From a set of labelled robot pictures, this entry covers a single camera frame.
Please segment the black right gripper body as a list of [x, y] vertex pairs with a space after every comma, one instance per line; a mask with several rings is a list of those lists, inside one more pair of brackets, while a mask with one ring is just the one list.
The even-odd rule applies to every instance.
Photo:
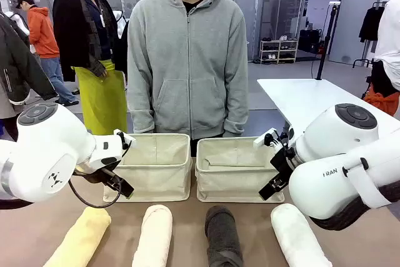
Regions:
[[273, 183], [288, 183], [294, 170], [292, 159], [295, 157], [293, 147], [274, 147], [274, 156], [271, 158], [271, 165], [278, 171], [278, 174], [271, 180]]

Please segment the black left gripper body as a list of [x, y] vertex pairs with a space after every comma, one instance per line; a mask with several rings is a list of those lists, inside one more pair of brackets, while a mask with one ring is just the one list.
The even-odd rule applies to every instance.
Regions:
[[95, 183], [102, 183], [109, 188], [121, 188], [121, 178], [113, 171], [107, 168], [101, 168], [93, 174], [93, 181]]

